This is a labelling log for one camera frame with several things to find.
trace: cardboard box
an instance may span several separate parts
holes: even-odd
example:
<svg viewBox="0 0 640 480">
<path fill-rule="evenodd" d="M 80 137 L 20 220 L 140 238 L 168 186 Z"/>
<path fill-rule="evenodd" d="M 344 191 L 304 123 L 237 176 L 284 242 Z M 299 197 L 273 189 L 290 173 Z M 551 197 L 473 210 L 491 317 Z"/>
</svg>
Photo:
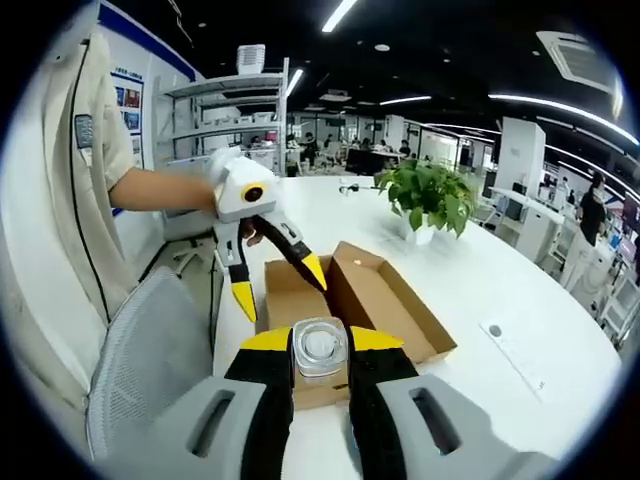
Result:
<svg viewBox="0 0 640 480">
<path fill-rule="evenodd" d="M 402 276 L 384 258 L 347 242 L 321 257 L 327 292 L 321 294 L 286 260 L 265 268 L 269 329 L 293 326 L 312 317 L 337 317 L 346 326 L 384 331 L 404 340 L 414 364 L 445 355 L 456 343 Z M 349 398 L 347 372 L 321 385 L 296 374 L 296 409 L 331 405 Z"/>
</svg>

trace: poster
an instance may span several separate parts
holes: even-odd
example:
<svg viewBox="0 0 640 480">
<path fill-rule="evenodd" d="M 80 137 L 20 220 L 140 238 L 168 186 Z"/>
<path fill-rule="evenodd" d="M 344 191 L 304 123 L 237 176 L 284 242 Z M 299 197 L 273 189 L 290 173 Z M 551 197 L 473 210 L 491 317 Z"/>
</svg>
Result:
<svg viewBox="0 0 640 480">
<path fill-rule="evenodd" d="M 111 72 L 113 86 L 116 89 L 116 98 L 122 120 L 131 137 L 131 150 L 136 162 L 136 167 L 144 167 L 144 151 L 142 146 L 142 103 L 144 81 L 142 75 L 116 67 Z"/>
</svg>

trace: gray gripper base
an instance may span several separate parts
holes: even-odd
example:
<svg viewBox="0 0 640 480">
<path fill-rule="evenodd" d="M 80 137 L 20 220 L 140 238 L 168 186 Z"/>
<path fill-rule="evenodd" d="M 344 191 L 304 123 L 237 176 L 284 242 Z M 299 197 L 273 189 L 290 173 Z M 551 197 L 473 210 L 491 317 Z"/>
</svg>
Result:
<svg viewBox="0 0 640 480">
<path fill-rule="evenodd" d="M 168 408 L 146 433 L 97 463 L 108 478 L 238 480 L 249 427 L 265 386 L 210 377 Z M 219 423 L 212 418 L 226 405 Z"/>
<path fill-rule="evenodd" d="M 499 440 L 484 410 L 437 377 L 394 380 L 378 388 L 400 437 L 408 480 L 533 480 L 544 478 L 553 464 Z"/>
</svg>

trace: white pot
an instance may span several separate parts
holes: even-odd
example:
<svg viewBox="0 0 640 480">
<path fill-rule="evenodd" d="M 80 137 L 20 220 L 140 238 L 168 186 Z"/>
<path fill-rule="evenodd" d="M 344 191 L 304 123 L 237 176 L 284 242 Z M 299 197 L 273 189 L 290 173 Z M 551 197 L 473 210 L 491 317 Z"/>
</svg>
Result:
<svg viewBox="0 0 640 480">
<path fill-rule="evenodd" d="M 422 219 L 422 226 L 414 232 L 409 223 L 409 213 L 410 212 L 402 212 L 400 235 L 412 245 L 425 245 L 429 243 L 436 231 L 435 227 L 427 226 L 427 218 L 425 215 Z"/>
</svg>

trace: white shelving unit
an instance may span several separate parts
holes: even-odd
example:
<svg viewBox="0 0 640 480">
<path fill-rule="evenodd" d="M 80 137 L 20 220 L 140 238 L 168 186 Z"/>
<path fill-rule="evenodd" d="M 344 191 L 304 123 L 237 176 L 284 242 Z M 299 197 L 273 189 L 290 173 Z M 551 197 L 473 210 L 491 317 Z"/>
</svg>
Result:
<svg viewBox="0 0 640 480">
<path fill-rule="evenodd" d="M 284 175 L 288 71 L 289 59 L 285 58 L 280 73 L 210 78 L 170 89 L 160 89 L 160 77 L 157 77 L 154 91 L 158 93 L 152 108 L 154 160 L 161 159 L 167 163 L 180 160 L 179 157 L 192 158 L 204 155 L 204 139 L 207 137 L 275 131 L 277 142 L 273 170 L 276 175 Z M 167 107 L 164 110 L 164 121 L 161 122 L 159 113 L 162 104 Z M 204 121 L 204 112 L 207 110 L 250 105 L 273 107 L 274 120 L 217 125 Z M 178 142 L 188 139 L 191 139 L 191 142 L 186 148 L 178 148 Z"/>
</svg>

